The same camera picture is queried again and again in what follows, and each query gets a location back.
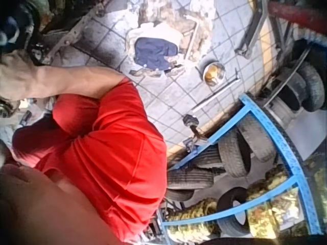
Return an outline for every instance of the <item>concrete floor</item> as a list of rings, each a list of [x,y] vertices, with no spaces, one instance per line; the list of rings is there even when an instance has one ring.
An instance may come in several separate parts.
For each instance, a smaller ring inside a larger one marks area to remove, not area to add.
[[[229,90],[209,103],[195,115],[206,131],[236,102],[245,91],[257,93],[265,78],[276,66],[277,52],[269,21],[265,22],[250,60],[235,54],[253,15],[253,3],[248,0],[215,0],[217,18],[214,20],[212,47],[196,68],[179,76],[159,79],[133,77],[130,69],[140,68],[125,53],[126,33],[138,27],[138,9],[143,0],[130,0],[128,9],[108,13],[93,19],[84,30],[82,39],[61,50],[61,61],[54,64],[103,65],[125,73],[135,83],[146,108],[149,121],[164,136],[168,157],[183,148],[182,141],[192,132],[182,123],[182,116],[201,100],[212,94],[216,87],[208,87],[201,80],[200,70],[208,60],[219,60],[226,67],[227,78],[233,79],[235,69],[242,78]],[[172,0],[175,9],[188,8],[190,0]],[[114,1],[107,6],[112,8]]]

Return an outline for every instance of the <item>rubber tire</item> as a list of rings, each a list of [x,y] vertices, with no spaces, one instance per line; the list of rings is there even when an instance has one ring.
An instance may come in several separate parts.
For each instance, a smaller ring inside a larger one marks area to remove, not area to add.
[[[214,185],[214,174],[203,168],[177,169],[167,173],[168,189],[196,190]]]
[[[240,204],[245,203],[247,197],[246,191],[247,190],[243,187],[235,187],[226,192],[220,197],[217,203],[217,212],[232,208],[233,201],[238,201]],[[232,237],[245,236],[250,233],[250,227],[247,217],[243,225],[238,222],[235,215],[220,218],[217,220],[217,223],[222,233]]]
[[[309,96],[302,102],[303,108],[309,112],[320,109],[325,102],[325,89],[319,73],[306,61],[300,65],[297,73],[305,80]]]
[[[200,168],[212,168],[223,166],[216,145],[210,145],[199,156],[192,160],[192,164]]]
[[[251,150],[237,128],[218,141],[218,149],[226,172],[234,177],[247,176],[251,169]]]
[[[177,202],[185,202],[192,198],[194,190],[166,190],[165,198]]]
[[[267,162],[276,156],[274,143],[254,116],[247,114],[237,127],[259,161]]]

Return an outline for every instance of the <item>metal bar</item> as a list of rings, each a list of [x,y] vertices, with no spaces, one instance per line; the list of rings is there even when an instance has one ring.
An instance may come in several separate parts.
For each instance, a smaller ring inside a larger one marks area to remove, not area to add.
[[[157,217],[158,217],[159,225],[160,225],[160,227],[161,227],[161,231],[162,231],[162,233],[163,233],[163,236],[164,236],[165,239],[166,239],[166,243],[167,243],[167,245],[172,245],[171,242],[170,242],[170,239],[169,239],[169,236],[168,236],[167,230],[166,230],[166,228],[165,228],[165,226],[164,226],[163,217],[162,217],[162,215],[161,215],[160,209],[157,209],[156,213],[157,213]]]
[[[305,216],[308,221],[311,234],[322,234],[310,187],[303,173],[301,165],[299,164],[292,149],[288,145],[281,132],[253,100],[251,100],[246,94],[243,94],[240,97],[240,100],[251,109],[252,114],[268,132],[280,154],[284,157],[286,163],[288,164],[290,172],[294,176],[302,196],[301,200],[304,204],[303,206],[305,210]]]
[[[276,95],[282,90],[282,88],[284,88],[284,86],[288,83],[288,81],[296,73],[296,71],[298,70],[298,68],[300,67],[300,65],[303,63],[303,61],[307,57],[309,51],[311,50],[311,47],[312,47],[312,43],[309,44],[309,46],[307,47],[307,49],[302,53],[302,55],[300,56],[300,58],[297,60],[296,64],[292,68],[292,72],[291,72],[290,76],[284,82],[280,83],[274,89],[274,91],[272,92],[272,94],[267,99],[265,99],[262,103],[260,103],[260,104],[262,104],[263,107],[266,107],[276,97]]]
[[[268,12],[270,15],[283,18],[292,23],[297,23],[324,35],[327,34],[327,15],[321,9],[313,9],[289,4],[269,1]]]
[[[275,16],[269,16],[272,32],[275,37],[276,48],[280,48],[282,51],[285,50],[284,35],[281,22]]]
[[[251,25],[248,28],[244,41],[240,48],[236,50],[238,55],[244,56],[246,59],[250,59],[252,55],[252,49],[258,40],[262,26],[268,16],[267,0],[256,0],[257,10],[252,18]]]
[[[188,224],[194,224],[194,223],[201,223],[206,221],[214,221],[219,218],[225,218],[231,215],[235,215],[237,213],[243,212],[247,209],[253,208],[263,202],[268,201],[269,199],[272,199],[273,197],[282,194],[287,189],[291,188],[294,184],[296,184],[296,178],[294,176],[290,177],[288,180],[280,184],[278,187],[274,188],[273,190],[268,191],[267,193],[263,194],[262,196],[243,203],[241,205],[238,205],[236,207],[227,209],[225,211],[221,211],[218,213],[214,213],[211,215],[207,215],[204,217],[199,218],[192,218],[192,219],[184,219],[184,220],[178,220],[178,221],[171,221],[171,222],[163,222],[162,225],[165,226],[181,226],[181,225],[188,225]]]
[[[214,92],[212,95],[210,95],[208,98],[205,98],[203,101],[201,101],[198,105],[193,107],[191,110],[193,113],[197,112],[198,110],[202,109],[204,106],[209,104],[211,101],[213,101],[215,98],[217,98],[222,92],[224,92],[226,89],[228,89],[231,85],[233,85],[235,82],[239,82],[241,79],[235,78],[234,80],[227,83],[225,86],[223,86],[221,89],[219,89],[217,92]]]
[[[235,116],[233,116],[224,126],[222,126],[216,133],[214,133],[207,141],[208,143],[205,145],[199,146],[195,151],[189,153],[186,157],[179,161],[179,163],[170,167],[168,171],[179,169],[180,167],[187,164],[193,158],[198,156],[201,152],[203,152],[210,145],[215,143],[221,136],[223,136],[228,130],[230,130],[237,122],[239,122],[247,113],[249,112],[248,107],[243,107]]]

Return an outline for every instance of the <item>hand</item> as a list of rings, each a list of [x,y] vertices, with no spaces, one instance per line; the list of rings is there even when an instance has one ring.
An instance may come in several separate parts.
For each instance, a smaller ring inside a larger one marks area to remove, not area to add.
[[[37,89],[37,67],[23,50],[1,56],[0,96],[17,101],[30,97]]]

